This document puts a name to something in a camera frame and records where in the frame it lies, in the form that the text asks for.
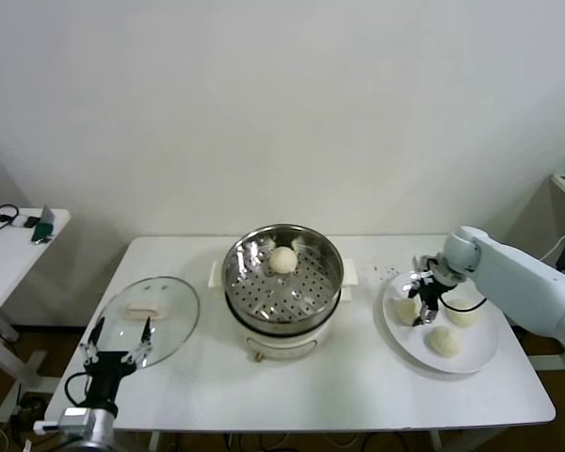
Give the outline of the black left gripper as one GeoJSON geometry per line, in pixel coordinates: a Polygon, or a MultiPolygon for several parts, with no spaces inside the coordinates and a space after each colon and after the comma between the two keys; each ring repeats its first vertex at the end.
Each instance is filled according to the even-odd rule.
{"type": "Polygon", "coordinates": [[[136,371],[136,365],[145,365],[153,350],[151,319],[145,321],[140,343],[128,353],[124,351],[99,351],[100,338],[105,318],[101,316],[92,328],[88,341],[81,344],[84,368],[90,376],[90,385],[84,407],[101,409],[118,414],[115,403],[121,380],[136,371]]]}

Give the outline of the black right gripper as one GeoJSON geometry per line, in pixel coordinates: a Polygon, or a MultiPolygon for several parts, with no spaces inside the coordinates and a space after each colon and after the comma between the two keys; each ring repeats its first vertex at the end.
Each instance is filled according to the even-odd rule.
{"type": "Polygon", "coordinates": [[[416,317],[412,322],[413,327],[432,323],[438,314],[441,296],[446,291],[446,286],[435,279],[423,278],[421,272],[409,274],[409,284],[406,286],[408,299],[419,295],[422,305],[415,308],[416,317]]]}

